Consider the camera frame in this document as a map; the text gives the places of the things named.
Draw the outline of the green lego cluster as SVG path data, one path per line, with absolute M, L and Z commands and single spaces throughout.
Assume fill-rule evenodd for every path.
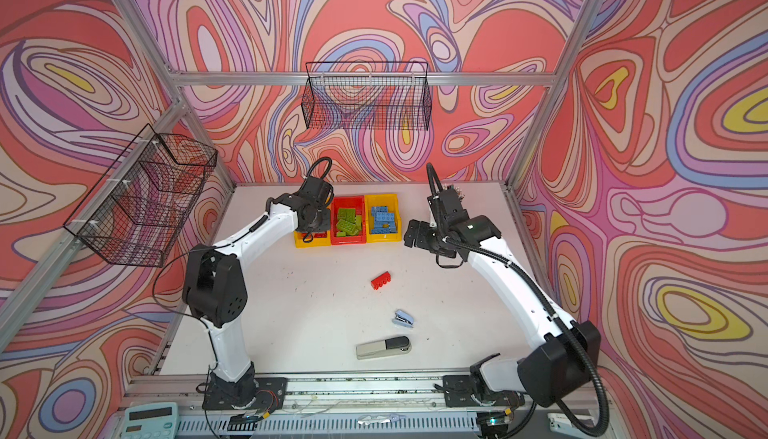
M 337 210 L 336 235 L 338 237 L 359 236 L 362 233 L 362 216 L 355 208 L 341 207 Z

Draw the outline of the blue lego L cluster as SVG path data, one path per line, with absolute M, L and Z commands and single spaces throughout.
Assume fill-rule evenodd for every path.
M 372 218 L 372 234 L 387 235 L 397 232 L 396 214 L 387 206 L 372 206 L 370 213 Z

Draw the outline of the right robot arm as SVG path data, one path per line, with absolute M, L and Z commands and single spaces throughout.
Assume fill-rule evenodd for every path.
M 494 353 L 470 368 L 464 394 L 484 406 L 504 392 L 524 394 L 533 405 L 556 405 L 589 437 L 608 431 L 607 390 L 597 362 L 601 335 L 589 320 L 577 321 L 557 305 L 515 258 L 500 229 L 485 215 L 471 216 L 461 193 L 443 186 L 426 167 L 431 218 L 412 219 L 403 236 L 409 248 L 446 258 L 447 269 L 471 266 L 493 288 L 525 336 L 529 352 L 504 359 Z

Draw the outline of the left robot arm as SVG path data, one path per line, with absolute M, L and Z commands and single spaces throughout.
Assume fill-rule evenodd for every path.
M 198 245 L 188 256 L 182 300 L 208 331 L 214 354 L 213 377 L 242 386 L 253 375 L 240 316 L 248 300 L 246 269 L 276 242 L 295 232 L 303 239 L 331 228 L 331 158 L 317 159 L 295 192 L 269 198 L 264 212 L 228 238 Z

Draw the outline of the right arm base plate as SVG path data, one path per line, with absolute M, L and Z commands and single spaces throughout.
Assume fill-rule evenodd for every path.
M 445 375 L 434 389 L 449 408 L 510 408 L 525 405 L 525 397 L 515 391 L 491 391 L 473 375 Z

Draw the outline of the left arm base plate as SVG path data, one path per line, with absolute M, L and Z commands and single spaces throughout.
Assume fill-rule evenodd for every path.
M 213 375 L 203 393 L 205 411 L 258 410 L 274 412 L 283 407 L 288 379 L 244 377 L 228 382 Z

